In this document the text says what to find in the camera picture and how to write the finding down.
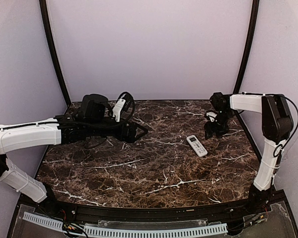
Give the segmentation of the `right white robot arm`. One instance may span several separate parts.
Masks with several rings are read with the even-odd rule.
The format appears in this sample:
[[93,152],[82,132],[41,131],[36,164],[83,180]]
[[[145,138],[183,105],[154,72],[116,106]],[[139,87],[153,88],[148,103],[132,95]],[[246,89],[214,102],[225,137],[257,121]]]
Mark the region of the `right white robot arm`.
[[294,124],[289,108],[291,102],[283,94],[223,94],[215,92],[210,97],[215,116],[206,112],[204,125],[205,139],[222,137],[228,132],[228,120],[235,111],[250,111],[261,114],[264,151],[259,170],[250,186],[247,202],[244,206],[249,213],[269,202],[271,187],[280,168],[282,153],[298,128]]

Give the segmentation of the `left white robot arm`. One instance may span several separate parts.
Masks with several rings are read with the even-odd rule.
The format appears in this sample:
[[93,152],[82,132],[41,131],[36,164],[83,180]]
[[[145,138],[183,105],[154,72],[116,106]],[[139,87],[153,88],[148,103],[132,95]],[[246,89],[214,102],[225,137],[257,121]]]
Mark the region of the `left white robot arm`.
[[88,137],[115,137],[134,143],[148,133],[148,129],[132,122],[135,100],[123,92],[111,106],[107,97],[85,95],[80,107],[72,114],[59,115],[37,122],[0,125],[0,181],[40,204],[53,199],[48,187],[18,168],[7,153],[42,145],[71,144]]

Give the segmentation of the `white remote control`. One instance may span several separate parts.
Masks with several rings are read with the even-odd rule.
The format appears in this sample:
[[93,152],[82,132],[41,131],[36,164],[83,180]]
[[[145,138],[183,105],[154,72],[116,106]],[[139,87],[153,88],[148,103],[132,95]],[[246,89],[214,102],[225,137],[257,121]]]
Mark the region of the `white remote control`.
[[187,142],[192,147],[194,152],[197,154],[198,157],[204,157],[208,154],[205,147],[201,144],[201,142],[198,140],[198,138],[194,135],[190,135],[186,137]]

